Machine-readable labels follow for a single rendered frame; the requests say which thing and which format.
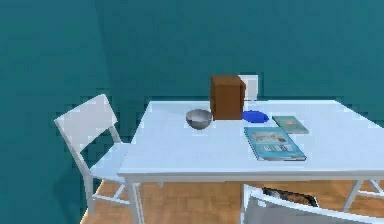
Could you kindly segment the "white table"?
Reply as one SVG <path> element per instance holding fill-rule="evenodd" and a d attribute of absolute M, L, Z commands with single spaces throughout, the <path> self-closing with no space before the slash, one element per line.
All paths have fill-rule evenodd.
<path fill-rule="evenodd" d="M 152 101 L 142 117 L 119 174 L 124 178 L 134 224 L 144 224 L 143 182 L 384 180 L 384 128 L 334 100 L 248 101 L 270 117 L 293 115 L 308 134 L 293 140 L 303 162 L 259 161 L 242 120 L 215 121 L 196 131 L 186 123 L 206 101 Z"/>

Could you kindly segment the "blue plate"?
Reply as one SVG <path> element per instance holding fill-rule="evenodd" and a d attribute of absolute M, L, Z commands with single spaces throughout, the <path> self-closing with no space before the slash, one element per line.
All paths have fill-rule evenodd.
<path fill-rule="evenodd" d="M 269 117 L 263 112 L 249 110 L 242 113 L 242 119 L 250 123 L 265 123 Z"/>

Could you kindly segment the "grey metal bowl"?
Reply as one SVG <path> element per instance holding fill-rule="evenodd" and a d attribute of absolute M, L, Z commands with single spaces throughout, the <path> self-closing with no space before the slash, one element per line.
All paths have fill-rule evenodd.
<path fill-rule="evenodd" d="M 212 122 L 212 114 L 203 109 L 194 109 L 186 113 L 186 122 L 196 130 L 207 128 Z"/>

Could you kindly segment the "dark patterned floor cloth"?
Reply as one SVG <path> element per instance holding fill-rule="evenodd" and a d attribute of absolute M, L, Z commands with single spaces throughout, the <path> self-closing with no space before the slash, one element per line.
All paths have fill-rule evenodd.
<path fill-rule="evenodd" d="M 263 187 L 262 191 L 266 195 L 269 195 L 275 198 L 280 198 L 282 200 L 290 201 L 293 203 L 299 203 L 299 204 L 313 206 L 313 207 L 318 206 L 316 198 L 311 195 L 290 192 L 290 191 L 285 191 L 280 189 L 267 188 L 267 187 Z"/>

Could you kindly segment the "large blue book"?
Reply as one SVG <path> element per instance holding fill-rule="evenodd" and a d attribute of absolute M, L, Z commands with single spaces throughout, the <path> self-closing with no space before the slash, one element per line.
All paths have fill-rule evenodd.
<path fill-rule="evenodd" d="M 306 155 L 280 127 L 245 127 L 244 134 L 258 160 L 306 160 Z"/>

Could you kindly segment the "small teal book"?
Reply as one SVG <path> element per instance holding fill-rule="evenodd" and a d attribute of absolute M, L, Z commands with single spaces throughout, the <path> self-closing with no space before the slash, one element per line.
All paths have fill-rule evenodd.
<path fill-rule="evenodd" d="M 272 119 L 287 134 L 308 134 L 309 131 L 295 116 L 273 116 Z"/>

